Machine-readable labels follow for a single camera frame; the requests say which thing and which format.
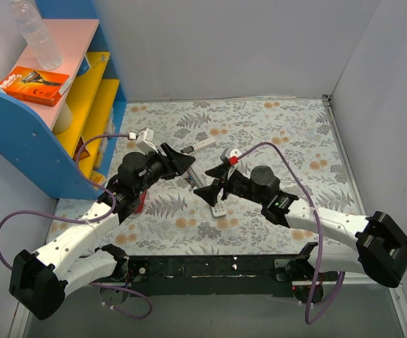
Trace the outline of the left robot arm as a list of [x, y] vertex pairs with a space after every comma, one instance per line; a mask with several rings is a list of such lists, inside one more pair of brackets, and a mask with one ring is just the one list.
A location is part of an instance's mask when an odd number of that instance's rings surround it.
[[163, 143], [161, 150], [124, 156], [106, 191], [71, 227], [30, 253], [13, 260], [9, 292], [37, 319], [53, 315], [75, 290], [102, 278], [120, 282], [128, 276], [128, 256], [108, 244], [88, 257], [83, 253], [138, 208], [141, 195], [159, 180], [181, 176], [195, 162]]

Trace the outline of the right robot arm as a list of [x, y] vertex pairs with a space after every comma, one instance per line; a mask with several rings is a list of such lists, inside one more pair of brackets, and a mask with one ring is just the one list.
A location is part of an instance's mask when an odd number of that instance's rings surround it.
[[261, 205], [261, 214], [274, 225], [307, 230], [341, 243], [338, 249], [324, 248], [322, 254], [303, 250], [297, 273], [312, 280], [321, 272], [344, 271], [367, 275], [388, 288], [396, 288], [407, 270], [407, 235], [393, 218], [377, 211], [372, 216], [350, 215], [311, 206], [304, 199], [280, 189], [272, 169], [258, 165], [245, 177], [223, 163], [206, 171], [213, 182], [194, 190], [214, 206], [229, 195]]

